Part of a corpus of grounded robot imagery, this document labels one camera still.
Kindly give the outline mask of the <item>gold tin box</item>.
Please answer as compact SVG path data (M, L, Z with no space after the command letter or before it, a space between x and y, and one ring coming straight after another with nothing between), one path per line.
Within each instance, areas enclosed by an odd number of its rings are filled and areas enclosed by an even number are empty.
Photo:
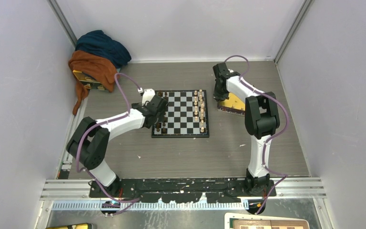
M217 109L225 113L245 116L245 103L233 93L229 93L227 99L219 101Z

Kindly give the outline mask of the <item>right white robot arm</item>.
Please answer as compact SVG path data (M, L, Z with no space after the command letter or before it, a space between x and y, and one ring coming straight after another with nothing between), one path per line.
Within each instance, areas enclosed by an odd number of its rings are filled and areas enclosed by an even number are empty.
M251 159L246 170L244 188L251 196L257 196L270 182L269 139L280 126L275 95L257 90L238 72L229 70L224 62L214 65L213 72L214 99L220 102L233 94L245 104L244 125L251 136Z

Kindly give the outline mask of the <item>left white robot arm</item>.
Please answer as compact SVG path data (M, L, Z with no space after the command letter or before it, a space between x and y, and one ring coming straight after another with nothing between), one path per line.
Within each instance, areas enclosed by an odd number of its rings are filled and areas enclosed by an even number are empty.
M134 103L129 111L101 120L86 117L81 120L66 150L78 165L90 172L101 190L109 197L120 191L120 179L105 162L107 145L113 138L131 130L151 128L163 120L168 101L157 94L144 98L142 103Z

